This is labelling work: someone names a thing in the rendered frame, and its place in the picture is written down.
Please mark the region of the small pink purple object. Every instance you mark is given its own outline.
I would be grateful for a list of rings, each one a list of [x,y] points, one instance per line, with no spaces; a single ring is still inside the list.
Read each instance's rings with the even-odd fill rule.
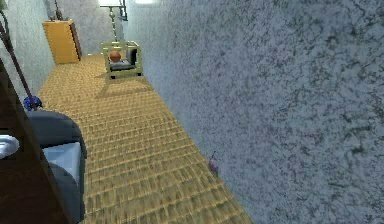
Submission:
[[[217,176],[218,175],[218,167],[215,165],[215,152],[212,153],[212,155],[209,159],[209,162],[208,162],[208,166],[209,166],[210,171],[215,176]]]

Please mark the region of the metal floor lamp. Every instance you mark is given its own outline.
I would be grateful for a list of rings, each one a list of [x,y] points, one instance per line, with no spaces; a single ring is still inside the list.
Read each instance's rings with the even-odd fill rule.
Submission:
[[[115,23],[115,8],[120,8],[122,6],[120,0],[98,0],[99,6],[102,8],[109,9],[109,17],[111,18],[112,30],[114,35],[114,41],[117,42],[117,33],[116,33],[116,23]]]

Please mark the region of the orange wooden cabinet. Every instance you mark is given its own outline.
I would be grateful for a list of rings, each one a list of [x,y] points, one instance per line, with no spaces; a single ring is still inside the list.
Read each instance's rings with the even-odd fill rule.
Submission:
[[[81,60],[81,47],[72,19],[46,21],[42,25],[56,64],[78,63]]]

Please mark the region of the blue round object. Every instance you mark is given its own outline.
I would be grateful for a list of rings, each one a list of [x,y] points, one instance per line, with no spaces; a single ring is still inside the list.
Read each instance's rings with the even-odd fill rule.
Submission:
[[[43,103],[37,96],[26,97],[23,100],[23,106],[27,111],[38,110],[43,108]]]

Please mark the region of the dark red pole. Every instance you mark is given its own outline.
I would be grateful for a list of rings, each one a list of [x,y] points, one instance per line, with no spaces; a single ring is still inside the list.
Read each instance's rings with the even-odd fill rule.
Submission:
[[[26,79],[22,73],[22,70],[21,70],[21,67],[18,63],[18,60],[16,58],[16,55],[14,53],[14,49],[13,49],[13,46],[12,46],[12,42],[11,42],[11,39],[10,39],[10,35],[9,35],[9,32],[8,32],[8,28],[6,26],[4,26],[1,22],[0,22],[0,39],[2,40],[5,48],[7,49],[10,57],[11,57],[11,60],[15,66],[15,69],[19,75],[19,78],[22,82],[22,85],[23,85],[23,88],[24,90],[26,91],[27,93],[27,96],[28,97],[32,97],[32,94],[31,94],[31,91],[28,87],[28,84],[26,82]]]

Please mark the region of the dark brown wooden table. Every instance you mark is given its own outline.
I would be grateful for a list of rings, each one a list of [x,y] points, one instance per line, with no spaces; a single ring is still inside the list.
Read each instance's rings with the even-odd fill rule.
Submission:
[[[0,159],[0,224],[73,224],[1,60],[0,135],[13,136],[20,144]]]

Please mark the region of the white bowl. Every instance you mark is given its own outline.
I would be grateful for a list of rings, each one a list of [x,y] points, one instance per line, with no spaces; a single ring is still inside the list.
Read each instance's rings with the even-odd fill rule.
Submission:
[[[19,141],[10,135],[0,135],[0,159],[15,153],[20,147]]]

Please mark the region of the dark wall frame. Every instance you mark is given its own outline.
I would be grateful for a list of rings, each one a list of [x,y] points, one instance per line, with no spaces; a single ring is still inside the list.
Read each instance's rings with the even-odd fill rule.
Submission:
[[[119,3],[120,3],[120,7],[119,7],[120,16],[119,16],[119,18],[122,21],[128,21],[126,0],[119,0]]]

